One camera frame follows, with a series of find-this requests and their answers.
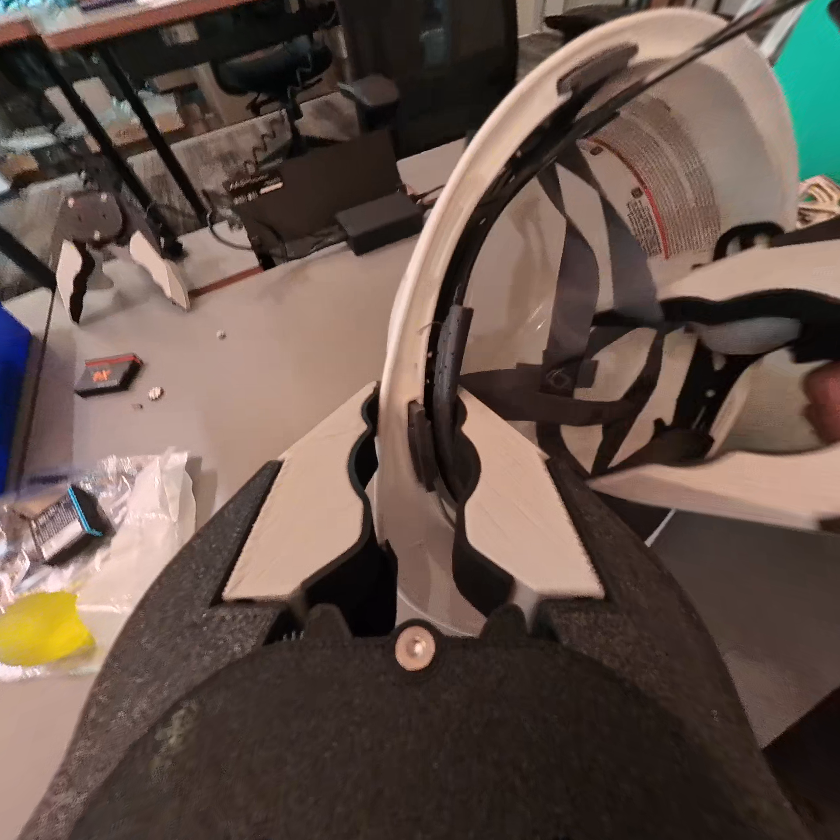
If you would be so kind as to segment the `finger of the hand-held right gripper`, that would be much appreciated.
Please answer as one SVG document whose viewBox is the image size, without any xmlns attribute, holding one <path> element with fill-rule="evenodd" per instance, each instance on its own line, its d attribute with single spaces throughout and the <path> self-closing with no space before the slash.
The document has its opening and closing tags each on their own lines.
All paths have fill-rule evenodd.
<svg viewBox="0 0 840 840">
<path fill-rule="evenodd" d="M 839 323 L 838 249 L 751 249 L 693 271 L 659 300 L 667 320 L 705 326 L 755 319 Z"/>
<path fill-rule="evenodd" d="M 589 484 L 602 494 L 651 507 L 838 532 L 838 445 L 792 455 L 735 451 L 689 466 L 641 465 Z"/>
</svg>

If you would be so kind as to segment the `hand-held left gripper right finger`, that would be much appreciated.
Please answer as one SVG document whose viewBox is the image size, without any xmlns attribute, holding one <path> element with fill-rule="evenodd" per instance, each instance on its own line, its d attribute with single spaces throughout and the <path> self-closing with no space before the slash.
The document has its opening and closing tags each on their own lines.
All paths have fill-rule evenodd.
<svg viewBox="0 0 840 840">
<path fill-rule="evenodd" d="M 605 592 L 543 451 L 467 391 L 456 443 L 465 456 L 452 571 L 477 610 Z"/>
</svg>

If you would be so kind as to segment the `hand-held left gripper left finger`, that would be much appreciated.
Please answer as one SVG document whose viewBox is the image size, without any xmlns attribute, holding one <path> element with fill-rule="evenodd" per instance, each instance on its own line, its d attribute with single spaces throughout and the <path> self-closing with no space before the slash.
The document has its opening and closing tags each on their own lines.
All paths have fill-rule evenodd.
<svg viewBox="0 0 840 840">
<path fill-rule="evenodd" d="M 292 603 L 369 540 L 378 384 L 353 394 L 280 456 L 280 471 L 223 590 Z"/>
</svg>

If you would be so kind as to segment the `white hard hat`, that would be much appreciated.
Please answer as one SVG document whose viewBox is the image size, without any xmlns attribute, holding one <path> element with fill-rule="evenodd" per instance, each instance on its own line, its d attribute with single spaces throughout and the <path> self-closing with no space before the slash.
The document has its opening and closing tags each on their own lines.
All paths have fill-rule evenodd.
<svg viewBox="0 0 840 840">
<path fill-rule="evenodd" d="M 770 184 L 774 200 L 780 200 L 777 224 L 795 220 L 794 139 L 790 114 L 767 60 L 747 33 L 803 2 L 764 2 L 729 24 L 710 14 L 690 9 L 659 9 L 604 24 L 572 40 L 545 59 L 523 78 L 500 102 L 475 138 L 467 145 L 427 221 L 395 297 L 388 329 L 385 368 L 379 407 L 381 477 L 376 501 L 376 525 L 389 532 L 398 522 L 408 523 L 411 560 L 427 541 L 414 516 L 405 519 L 413 499 L 403 487 L 411 447 L 407 428 L 410 409 L 417 405 L 432 421 L 432 443 L 437 473 L 455 502 L 463 494 L 465 456 L 456 443 L 463 420 L 459 391 L 478 398 L 509 422 L 534 423 L 542 433 L 546 426 L 574 425 L 609 427 L 629 418 L 636 421 L 638 394 L 621 401 L 576 401 L 566 380 L 552 391 L 553 376 L 584 374 L 572 385 L 593 387 L 595 372 L 586 357 L 590 334 L 583 327 L 650 329 L 652 342 L 639 370 L 640 384 L 655 393 L 661 380 L 667 337 L 688 327 L 707 327 L 698 337 L 712 354 L 748 364 L 781 347 L 790 348 L 799 363 L 838 361 L 838 326 L 810 327 L 795 320 L 755 320 L 701 325 L 669 321 L 660 306 L 655 276 L 648 258 L 632 250 L 611 256 L 612 306 L 598 311 L 600 281 L 595 253 L 579 230 L 568 221 L 564 259 L 575 263 L 572 277 L 578 286 L 560 275 L 553 310 L 551 341 L 543 368 L 518 367 L 511 371 L 459 375 L 463 353 L 459 340 L 469 327 L 461 321 L 472 270 L 483 244 L 499 216 L 530 181 L 556 183 L 555 166 L 572 171 L 583 162 L 578 144 L 600 140 L 604 129 L 627 121 L 624 112 L 649 91 L 671 92 L 667 80 L 686 67 L 699 66 L 717 73 L 732 90 L 744 116 L 719 112 L 708 117 L 708 103 L 694 98 L 689 108 L 677 114 L 689 116 L 690 129 L 701 139 L 715 143 L 699 155 L 700 172 L 709 176 L 710 163 L 722 162 L 717 182 L 709 180 L 711 207 L 722 221 L 723 200 L 742 202 L 749 187 Z M 771 175 L 753 177 L 752 184 L 737 183 L 751 171 L 728 159 L 734 150 L 744 153 L 747 127 L 761 140 Z M 555 462 L 548 461 L 548 468 Z M 583 502 L 563 502 L 578 536 L 589 554 L 605 595 L 601 600 L 573 599 L 545 602 L 592 602 L 606 598 L 602 569 L 595 562 L 594 543 L 584 537 Z"/>
</svg>

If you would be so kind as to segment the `person's right hand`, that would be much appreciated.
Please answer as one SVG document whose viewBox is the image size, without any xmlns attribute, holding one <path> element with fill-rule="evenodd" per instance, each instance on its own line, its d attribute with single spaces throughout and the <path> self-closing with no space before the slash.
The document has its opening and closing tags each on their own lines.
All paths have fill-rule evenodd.
<svg viewBox="0 0 840 840">
<path fill-rule="evenodd" d="M 804 379 L 805 419 L 825 445 L 839 443 L 839 362 L 824 364 Z"/>
</svg>

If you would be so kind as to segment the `clear plastic bag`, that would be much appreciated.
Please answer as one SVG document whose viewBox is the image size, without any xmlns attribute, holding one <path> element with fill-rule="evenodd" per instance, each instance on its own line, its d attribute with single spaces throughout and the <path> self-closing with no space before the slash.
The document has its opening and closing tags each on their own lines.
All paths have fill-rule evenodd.
<svg viewBox="0 0 840 840">
<path fill-rule="evenodd" d="M 2 497 L 2 612 L 18 598 L 70 592 L 96 645 L 50 665 L 1 665 L 2 683 L 97 673 L 141 597 L 196 529 L 188 454 L 111 455 L 83 469 L 32 476 Z M 37 561 L 29 520 L 69 486 L 91 493 L 111 534 L 62 565 Z"/>
</svg>

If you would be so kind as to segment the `teal box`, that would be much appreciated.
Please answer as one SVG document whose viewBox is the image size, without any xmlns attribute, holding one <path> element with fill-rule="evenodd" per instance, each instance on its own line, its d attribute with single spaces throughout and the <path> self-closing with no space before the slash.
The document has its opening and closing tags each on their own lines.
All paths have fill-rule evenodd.
<svg viewBox="0 0 840 840">
<path fill-rule="evenodd" d="M 804 6 L 774 72 L 791 112 L 801 181 L 839 182 L 838 2 Z"/>
</svg>

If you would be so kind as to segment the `black packet blue edge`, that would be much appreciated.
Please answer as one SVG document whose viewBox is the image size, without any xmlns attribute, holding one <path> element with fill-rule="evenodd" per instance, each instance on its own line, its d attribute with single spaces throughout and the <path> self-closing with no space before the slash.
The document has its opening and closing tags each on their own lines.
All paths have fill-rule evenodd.
<svg viewBox="0 0 840 840">
<path fill-rule="evenodd" d="M 112 532 L 96 498 L 77 485 L 69 485 L 28 526 L 36 559 L 46 565 L 68 563 Z"/>
</svg>

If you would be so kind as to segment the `small black orange box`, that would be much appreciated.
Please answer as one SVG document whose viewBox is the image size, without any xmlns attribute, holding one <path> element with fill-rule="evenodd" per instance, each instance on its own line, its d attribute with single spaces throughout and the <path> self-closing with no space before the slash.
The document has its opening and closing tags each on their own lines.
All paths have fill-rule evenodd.
<svg viewBox="0 0 840 840">
<path fill-rule="evenodd" d="M 85 360 L 73 392 L 81 398 L 130 389 L 144 366 L 136 353 Z"/>
</svg>

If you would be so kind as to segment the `black power adapter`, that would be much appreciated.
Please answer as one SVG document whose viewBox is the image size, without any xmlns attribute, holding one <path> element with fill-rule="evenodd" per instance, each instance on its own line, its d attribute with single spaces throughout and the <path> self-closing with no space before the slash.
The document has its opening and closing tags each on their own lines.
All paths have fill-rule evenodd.
<svg viewBox="0 0 840 840">
<path fill-rule="evenodd" d="M 404 192 L 394 192 L 335 215 L 336 224 L 356 256 L 419 234 L 424 218 L 425 207 Z"/>
</svg>

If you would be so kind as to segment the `spare black grey gripper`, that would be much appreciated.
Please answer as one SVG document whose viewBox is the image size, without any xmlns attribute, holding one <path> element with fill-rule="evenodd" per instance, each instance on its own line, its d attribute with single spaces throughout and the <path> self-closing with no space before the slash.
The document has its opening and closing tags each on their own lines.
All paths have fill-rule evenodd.
<svg viewBox="0 0 840 840">
<path fill-rule="evenodd" d="M 132 265 L 174 306 L 189 311 L 189 290 L 179 266 L 165 252 L 159 225 L 120 192 L 87 189 L 62 200 L 51 258 L 56 288 L 69 320 L 79 324 L 90 289 L 107 285 L 103 267 Z"/>
</svg>

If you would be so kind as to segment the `black mesh office chair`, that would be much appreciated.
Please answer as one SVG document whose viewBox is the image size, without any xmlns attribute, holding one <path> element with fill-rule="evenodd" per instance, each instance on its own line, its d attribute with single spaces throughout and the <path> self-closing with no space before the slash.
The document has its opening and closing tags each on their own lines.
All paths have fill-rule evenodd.
<svg viewBox="0 0 840 840">
<path fill-rule="evenodd" d="M 514 1 L 338 1 L 360 131 L 397 159 L 475 132 L 515 84 Z"/>
</svg>

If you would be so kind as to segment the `black swivel chair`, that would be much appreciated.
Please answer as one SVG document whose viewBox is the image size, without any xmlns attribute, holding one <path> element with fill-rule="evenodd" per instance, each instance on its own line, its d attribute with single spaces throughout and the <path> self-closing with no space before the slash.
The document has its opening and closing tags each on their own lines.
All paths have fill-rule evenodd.
<svg viewBox="0 0 840 840">
<path fill-rule="evenodd" d="M 264 135 L 262 145 L 253 152 L 256 168 L 338 142 L 301 133 L 298 127 L 302 119 L 300 94 L 316 87 L 332 63 L 331 48 L 311 36 L 299 36 L 246 56 L 211 63 L 216 84 L 223 92 L 235 97 L 253 96 L 247 107 L 254 116 L 258 117 L 261 109 L 272 102 L 278 103 L 285 116 L 288 138 Z"/>
</svg>

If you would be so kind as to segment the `wooden top black table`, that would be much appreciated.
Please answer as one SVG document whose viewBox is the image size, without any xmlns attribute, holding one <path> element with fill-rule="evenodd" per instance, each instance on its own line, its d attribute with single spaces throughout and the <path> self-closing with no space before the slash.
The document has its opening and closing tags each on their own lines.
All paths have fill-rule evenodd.
<svg viewBox="0 0 840 840">
<path fill-rule="evenodd" d="M 2 159 L 33 156 L 59 194 L 116 179 L 162 224 L 164 252 L 189 255 L 183 234 L 207 226 L 204 192 L 279 130 L 230 96 L 211 63 L 299 36 L 331 47 L 335 2 L 44 2 L 15 14 L 2 2 Z"/>
</svg>

